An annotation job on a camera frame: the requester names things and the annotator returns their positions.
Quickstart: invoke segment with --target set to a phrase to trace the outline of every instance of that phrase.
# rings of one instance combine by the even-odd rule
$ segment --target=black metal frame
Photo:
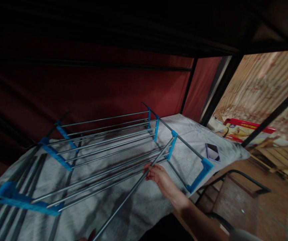
[[[206,213],[205,215],[208,218],[217,219],[229,232],[234,230],[234,227],[228,221],[226,221],[221,215],[214,212]]]
[[[238,171],[238,170],[235,170],[235,169],[232,169],[228,172],[226,172],[225,174],[223,174],[222,176],[220,176],[219,178],[217,178],[216,180],[214,180],[213,182],[211,182],[210,184],[208,185],[205,185],[205,186],[202,186],[199,190],[203,190],[203,192],[200,194],[197,190],[197,193],[199,194],[199,198],[197,199],[197,201],[195,202],[195,205],[197,205],[199,203],[199,201],[201,200],[201,198],[203,197],[203,195],[205,194],[206,190],[215,184],[219,181],[224,181],[225,177],[227,176],[227,174],[231,174],[231,173],[237,173],[237,174],[240,174],[242,175],[243,177],[245,177],[246,179],[248,179],[249,181],[253,182],[254,184],[256,184],[258,187],[260,187],[261,189],[257,190],[256,193],[257,194],[265,194],[265,193],[268,193],[268,192],[271,192],[271,189],[269,189],[268,187],[262,185],[261,183],[257,182],[256,180],[254,180],[253,178],[249,177],[247,174],[241,172],[241,171]]]
[[[225,24],[221,25],[223,31],[221,29],[214,31],[212,21],[204,21],[205,27],[200,29],[201,21],[196,18],[196,15],[191,16],[199,4],[191,3],[190,7],[185,4],[177,4],[176,7],[156,4],[154,9],[161,8],[163,11],[154,11],[151,6],[130,9],[129,4],[121,3],[107,5],[76,1],[74,4],[67,4],[56,0],[40,3],[18,0],[9,3],[0,0],[0,30],[6,29],[19,33],[194,58],[192,68],[17,57],[0,57],[0,63],[191,72],[180,109],[180,113],[182,113],[197,58],[232,55],[223,78],[202,118],[201,124],[206,126],[243,55],[288,50],[288,31],[282,27],[283,19],[270,16],[270,5],[276,4],[274,1],[265,3],[250,0],[228,1],[225,4],[221,1],[209,1],[201,5],[201,11],[205,7],[206,13],[210,11],[212,13],[212,15],[201,14],[201,16],[218,16],[217,20],[219,21],[221,18],[223,23],[239,22],[239,19],[235,19],[235,17],[240,17],[240,22],[243,24],[237,24],[237,31],[232,31],[239,32],[239,35],[232,34],[228,30],[231,26],[227,28]],[[181,9],[184,8],[188,10],[185,21],[172,21],[172,18],[168,18],[173,14],[181,14]],[[268,33],[267,38],[253,41],[261,24],[271,33]],[[242,146],[246,146],[287,106],[288,98],[249,136]]]
[[[198,58],[194,58],[193,64],[192,64],[191,73],[190,73],[190,76],[189,76],[188,81],[187,81],[187,85],[186,85],[186,89],[185,89],[185,93],[184,93],[184,97],[183,97],[183,101],[182,101],[180,114],[182,114],[183,110],[184,110],[185,102],[186,102],[186,99],[187,99],[188,92],[190,90],[190,86],[191,86],[192,79],[193,79],[193,76],[194,76],[194,72],[195,72],[195,69],[196,69],[197,61],[198,61]]]
[[[238,68],[241,60],[243,58],[243,55],[235,55],[232,56],[227,69],[224,72],[224,75],[213,95],[213,98],[210,101],[209,106],[207,107],[207,110],[204,113],[204,116],[202,117],[201,125],[207,126],[209,120],[211,119],[216,107],[218,106],[218,103],[220,102],[227,86],[229,85],[236,69]]]

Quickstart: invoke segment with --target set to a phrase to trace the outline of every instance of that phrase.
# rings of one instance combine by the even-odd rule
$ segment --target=blue plastic connector
[[[51,155],[55,160],[57,160],[63,167],[65,167],[69,171],[73,170],[71,168],[71,165],[65,162],[65,158],[63,158],[61,155],[57,155],[58,152],[53,147],[47,146],[47,144],[49,143],[48,137],[43,137],[39,143],[43,144],[42,148],[47,151],[47,153]]]
[[[63,203],[46,208],[48,203],[37,202],[31,204],[33,198],[20,194],[16,190],[16,182],[5,182],[0,187],[0,203],[15,206],[22,209],[33,210],[47,215],[57,216],[60,214],[59,210],[63,207]]]
[[[186,189],[190,192],[193,193],[194,190],[198,187],[198,185],[201,183],[201,181],[206,177],[206,175],[212,170],[214,165],[210,163],[210,161],[206,158],[202,159],[202,164],[203,164],[203,170],[199,173],[199,175],[196,177],[192,185],[186,185]]]
[[[65,139],[70,139],[70,137],[67,135],[66,131],[63,129],[63,127],[61,127],[61,122],[60,121],[57,121],[56,122],[56,128],[57,130],[61,133],[61,135],[65,138]],[[70,144],[70,146],[74,149],[74,148],[77,148],[77,146],[72,142],[68,142]]]
[[[170,159],[171,159],[171,156],[172,156],[172,152],[173,152],[173,149],[174,149],[174,146],[175,146],[175,142],[176,142],[176,139],[177,139],[177,133],[175,130],[172,130],[172,136],[175,137],[174,140],[172,141],[172,144],[171,144],[171,147],[170,149],[168,150],[169,154],[167,155],[167,161],[169,162]]]

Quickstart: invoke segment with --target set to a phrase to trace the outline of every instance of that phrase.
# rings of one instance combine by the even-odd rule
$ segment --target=black metal chair
[[[251,191],[242,183],[239,183],[238,180],[231,175],[232,173],[237,173],[245,177],[260,187],[260,189]],[[214,184],[219,181],[223,181],[223,184],[220,190],[217,190]],[[217,219],[229,232],[237,228],[255,234],[258,197],[261,194],[271,192],[271,190],[241,171],[230,170],[210,184],[202,186],[197,191],[199,198],[195,203],[196,206],[209,187],[212,187],[218,194],[211,211],[207,212],[206,215],[209,218]]]

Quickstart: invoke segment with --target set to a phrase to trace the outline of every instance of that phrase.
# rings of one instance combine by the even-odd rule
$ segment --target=floor
[[[288,241],[288,182],[248,159],[232,163],[219,171],[208,183],[231,169],[244,172],[272,190],[271,193],[260,195],[256,213],[256,235],[262,240]],[[241,181],[251,190],[257,189],[257,186],[249,181]]]

